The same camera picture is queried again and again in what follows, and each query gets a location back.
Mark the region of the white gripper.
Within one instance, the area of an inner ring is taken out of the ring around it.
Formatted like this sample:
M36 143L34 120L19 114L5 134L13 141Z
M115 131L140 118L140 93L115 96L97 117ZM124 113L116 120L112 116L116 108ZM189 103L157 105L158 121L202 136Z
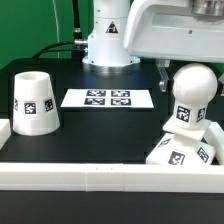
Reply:
M169 60L224 63L224 9L199 13L197 0L134 0L124 48L130 55L157 58L159 87L168 87Z

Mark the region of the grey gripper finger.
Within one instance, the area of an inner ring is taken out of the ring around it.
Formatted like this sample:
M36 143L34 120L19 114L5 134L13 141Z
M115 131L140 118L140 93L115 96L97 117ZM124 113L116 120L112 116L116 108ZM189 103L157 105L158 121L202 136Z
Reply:
M224 73L219 77L218 81L220 92L224 92Z

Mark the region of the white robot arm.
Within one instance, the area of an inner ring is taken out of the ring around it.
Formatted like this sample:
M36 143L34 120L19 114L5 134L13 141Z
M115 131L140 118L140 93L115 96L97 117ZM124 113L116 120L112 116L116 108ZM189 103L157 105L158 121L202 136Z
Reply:
M168 84L172 60L224 63L224 0L93 0L84 65L105 74L154 58Z

